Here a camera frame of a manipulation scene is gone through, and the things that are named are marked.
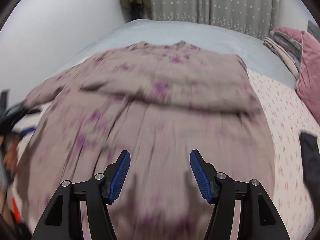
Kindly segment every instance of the star-patterned curtain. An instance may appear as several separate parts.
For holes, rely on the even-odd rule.
[[[151,0],[159,21],[224,27],[263,39],[276,27],[280,0]]]

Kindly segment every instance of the patterned bed sheet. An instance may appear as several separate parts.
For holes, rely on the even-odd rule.
[[[299,133],[301,130],[320,135],[320,127],[294,90],[271,78],[248,70],[250,82],[263,106],[272,133],[276,158],[275,204],[291,240],[304,240],[314,224],[311,199],[303,184]],[[50,104],[42,106],[42,114]],[[41,115],[25,117],[20,128],[37,125]],[[19,156],[31,134],[20,143]],[[22,204],[13,185],[13,195],[21,210]],[[33,231],[36,221],[25,218]]]

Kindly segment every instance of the white wall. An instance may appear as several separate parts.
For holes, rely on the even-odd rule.
[[[69,57],[125,24],[119,0],[22,0],[0,31],[0,90],[24,99]]]
[[[278,26],[307,30],[308,20],[316,23],[309,10],[301,0],[280,0],[280,17]]]

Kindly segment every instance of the mattress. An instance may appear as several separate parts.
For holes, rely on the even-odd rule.
[[[123,47],[139,41],[172,44],[181,40],[219,53],[236,53],[247,67],[250,82],[263,106],[276,152],[276,185],[271,198],[281,215],[291,239],[303,240],[313,223],[313,207],[303,184],[299,133],[319,135],[320,127],[293,88],[295,78],[282,61],[256,38],[214,26],[177,22],[137,20],[99,39],[70,59],[52,75],[72,67],[96,52]],[[35,125],[39,116],[22,119],[17,125]],[[20,144],[19,154],[28,137]],[[29,218],[34,229],[36,222]]]

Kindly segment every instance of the silver bolt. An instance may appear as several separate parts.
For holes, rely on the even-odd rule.
[[[98,173],[96,176],[94,176],[95,179],[100,180],[103,179],[104,175],[102,173]]]
[[[251,183],[255,186],[258,186],[260,184],[260,182],[257,179],[251,180]]]
[[[70,181],[65,180],[64,182],[62,182],[62,186],[63,187],[68,187],[70,185]]]
[[[220,172],[217,174],[217,177],[218,177],[218,179],[225,179],[226,175],[224,173]]]

